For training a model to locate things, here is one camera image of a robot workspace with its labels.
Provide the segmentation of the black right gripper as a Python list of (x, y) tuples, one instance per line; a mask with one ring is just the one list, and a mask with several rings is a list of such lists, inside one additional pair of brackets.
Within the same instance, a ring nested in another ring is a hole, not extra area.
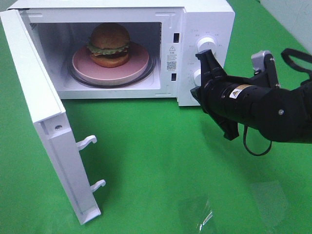
[(227, 75), (212, 50), (201, 51), (195, 56), (200, 61), (201, 85), (191, 89), (191, 95), (221, 128), (224, 137), (233, 140), (239, 136), (237, 122), (254, 120), (254, 82)]

